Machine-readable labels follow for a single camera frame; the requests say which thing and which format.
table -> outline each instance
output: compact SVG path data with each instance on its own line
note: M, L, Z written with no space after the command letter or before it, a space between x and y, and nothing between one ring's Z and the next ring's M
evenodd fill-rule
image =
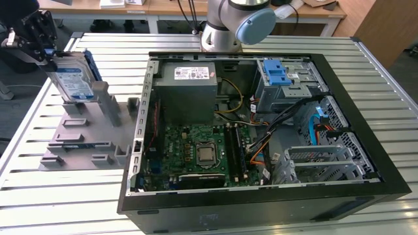
M49 0L37 0L41 10L49 10L55 19L104 19L104 20L147 20L149 33L158 33L156 22L160 20L182 21L182 15L178 1L170 0L147 0L144 5L125 5L125 8L100 9L99 0L73 0L72 6L67 6ZM188 3L182 1L183 9L190 15ZM199 21L206 21L207 3L196 2L196 15ZM324 24L326 27L320 36L332 36L339 21L346 17L343 10L336 7L334 11L327 11L320 7L312 8L303 5L298 10L299 23L302 24ZM295 23L296 16L292 14L288 18L278 23Z
M199 38L178 34L95 34L72 38L88 48L117 100L140 97L149 51L199 51ZM413 193L344 219L212 231L240 235L413 235L418 230L418 107L362 43L350 38L271 36L244 52L322 53L410 185ZM64 113L48 80L0 159L0 230L7 234L137 235L116 214L123 170L40 172L39 160Z

ventilation grille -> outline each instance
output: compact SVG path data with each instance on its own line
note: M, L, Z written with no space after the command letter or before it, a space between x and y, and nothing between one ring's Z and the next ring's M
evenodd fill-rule
M291 153L290 154L290 159L296 160L296 159L315 159L324 157L326 153L322 152L300 152L300 153Z
M336 170L331 173L331 175L327 176L327 178L324 179L324 181L328 181L328 180L332 178L332 176L334 176L338 172L339 172L339 169L336 169Z

aluminum slotted table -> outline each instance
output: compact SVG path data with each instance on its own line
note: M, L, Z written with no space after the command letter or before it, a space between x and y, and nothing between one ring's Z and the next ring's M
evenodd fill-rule
M140 97L149 51L199 51L199 39L176 34L93 34L69 40L65 50L93 53L116 99ZM320 53L375 132L413 193L347 218L210 231L206 234L418 233L418 107L362 45L350 38L268 37L246 52ZM0 159L0 234L141 234L116 214L123 170L37 171L64 109L48 80Z

motherboard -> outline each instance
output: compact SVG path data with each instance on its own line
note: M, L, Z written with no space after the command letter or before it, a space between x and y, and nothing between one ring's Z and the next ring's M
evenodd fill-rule
M255 186L256 168L247 169L247 126L166 126L163 158L149 161L151 190Z

power supply label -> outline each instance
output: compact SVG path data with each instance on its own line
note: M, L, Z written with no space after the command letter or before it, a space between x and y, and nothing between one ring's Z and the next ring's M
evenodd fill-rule
M175 80L210 79L208 67L176 67Z
M59 68L56 74L61 87L69 97L75 99L93 98L89 83L83 80L84 75L80 69Z

